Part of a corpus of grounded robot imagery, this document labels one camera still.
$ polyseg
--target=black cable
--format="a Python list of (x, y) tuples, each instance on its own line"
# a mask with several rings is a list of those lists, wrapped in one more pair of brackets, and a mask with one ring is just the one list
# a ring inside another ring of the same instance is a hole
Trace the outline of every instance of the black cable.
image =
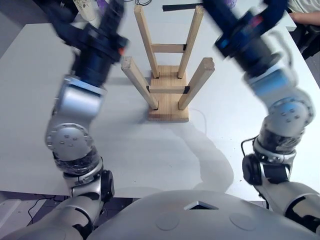
[(249, 141), (252, 141), (252, 140), (254, 140), (256, 137), (258, 137), (258, 136), (255, 136), (255, 137), (252, 137), (252, 138), (243, 140), (243, 141), (241, 142), (241, 145), (240, 145), (240, 146), (241, 146), (241, 151), (242, 151), (242, 154), (243, 154), (244, 157), (246, 156), (245, 150), (244, 150), (244, 143), (249, 142)]
[(31, 213), (30, 213), (31, 209), (33, 209), (40, 200), (55, 199), (55, 197), (56, 197), (56, 195), (55, 195), (55, 196), (52, 196), (52, 197), (43, 197), (43, 198), (39, 198), (37, 201), (35, 201), (35, 203), (33, 204), (33, 206), (30, 207), (29, 210), (28, 210), (28, 214), (29, 214), (29, 216), (30, 216), (30, 218), (31, 218), (31, 224), (34, 223), (34, 217), (33, 217), (33, 216), (31, 215)]
[(152, 0), (146, 0), (145, 2), (141, 2), (141, 0), (134, 0), (136, 5), (147, 6), (152, 2)]

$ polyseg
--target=black tape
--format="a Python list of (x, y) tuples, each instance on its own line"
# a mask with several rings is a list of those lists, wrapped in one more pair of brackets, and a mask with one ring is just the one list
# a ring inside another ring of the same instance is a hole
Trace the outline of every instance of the black tape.
[(189, 86), (185, 86), (183, 94), (187, 94), (189, 92), (189, 90), (190, 90), (190, 87)]

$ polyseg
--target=gray floor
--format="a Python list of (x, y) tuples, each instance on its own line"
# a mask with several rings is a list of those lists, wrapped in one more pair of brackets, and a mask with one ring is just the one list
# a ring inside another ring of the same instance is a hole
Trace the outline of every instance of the gray floor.
[[(0, 58), (26, 24), (47, 22), (44, 13), (32, 0), (0, 0)], [(318, 52), (315, 56), (307, 59), (306, 63), (318, 86), (320, 86), (320, 53)], [(56, 200), (63, 199), (63, 196), (58, 196), (56, 198)], [(119, 211), (132, 203), (132, 201), (132, 198), (113, 198), (104, 206), (105, 211), (101, 216), (98, 225), (116, 215)], [(254, 203), (261, 207), (265, 207), (264, 201), (256, 201)], [(40, 220), (45, 214), (49, 213), (57, 204), (57, 201), (47, 200), (34, 216), (34, 222)]]

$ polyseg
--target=white table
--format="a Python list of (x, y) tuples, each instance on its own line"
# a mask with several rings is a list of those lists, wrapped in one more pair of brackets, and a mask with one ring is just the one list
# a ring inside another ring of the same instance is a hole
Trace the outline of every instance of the white table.
[[(186, 41), (189, 24), (180, 22), (180, 13), (174, 18), (175, 12), (162, 13), (152, 5), (144, 11), (154, 43)], [(190, 22), (192, 16), (193, 10), (183, 13)], [(108, 93), (91, 133), (105, 168), (114, 174), (116, 197), (205, 189), (250, 201), (260, 199), (243, 179), (240, 142), (259, 133), (266, 110), (241, 80), (243, 73), (235, 62), (223, 60), (212, 47), (220, 31), (211, 22), (205, 15), (187, 66), (187, 78), (203, 57), (213, 57), (215, 72), (189, 105), (188, 123), (146, 121), (147, 104), (120, 65), (112, 68), (105, 85)], [(320, 112), (320, 90), (300, 52), (284, 26), (274, 30), (292, 49), (299, 87), (312, 96), (315, 110)], [(149, 76), (150, 66), (132, 8), (127, 10), (120, 33), (131, 41), (125, 55), (133, 56), (142, 73)], [(269, 41), (274, 50), (280, 49), (273, 38)], [(156, 56), (159, 65), (178, 65), (181, 59), (180, 54)], [(72, 61), (71, 49), (56, 37), (49, 24), (25, 26), (0, 59), (1, 191), (68, 194), (62, 173), (45, 147), (44, 134), (61, 79)], [(317, 191), (319, 136), (320, 117), (316, 117), (297, 147), (291, 177)]]

